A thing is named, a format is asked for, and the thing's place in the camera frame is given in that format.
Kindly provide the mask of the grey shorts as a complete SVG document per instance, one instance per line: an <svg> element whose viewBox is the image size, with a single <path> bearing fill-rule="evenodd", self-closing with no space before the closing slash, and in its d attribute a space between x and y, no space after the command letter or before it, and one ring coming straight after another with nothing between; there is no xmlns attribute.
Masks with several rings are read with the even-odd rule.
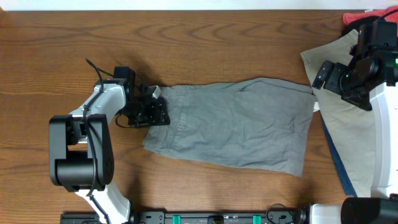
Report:
<svg viewBox="0 0 398 224"><path fill-rule="evenodd" d="M285 80L164 87L170 124L144 147L162 156L301 176L316 96Z"/></svg>

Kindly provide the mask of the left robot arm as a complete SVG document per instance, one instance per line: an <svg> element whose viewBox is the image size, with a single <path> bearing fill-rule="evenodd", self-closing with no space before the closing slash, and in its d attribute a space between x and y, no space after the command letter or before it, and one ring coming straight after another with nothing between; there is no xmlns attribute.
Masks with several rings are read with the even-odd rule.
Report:
<svg viewBox="0 0 398 224"><path fill-rule="evenodd" d="M107 78L96 68L93 93L67 115L49 121L49 167L54 185L86 200L94 213L64 213L60 223L139 223L132 205L113 181L109 124L120 116L127 128L170 124L159 86L136 84L136 72L117 66Z"/></svg>

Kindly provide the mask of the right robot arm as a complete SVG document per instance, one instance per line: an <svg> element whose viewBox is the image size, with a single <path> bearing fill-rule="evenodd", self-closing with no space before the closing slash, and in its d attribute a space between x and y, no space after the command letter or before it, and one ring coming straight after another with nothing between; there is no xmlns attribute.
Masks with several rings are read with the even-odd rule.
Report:
<svg viewBox="0 0 398 224"><path fill-rule="evenodd" d="M367 178L365 195L314 203L297 223L397 222L397 24L375 19L301 54L344 166Z"/></svg>

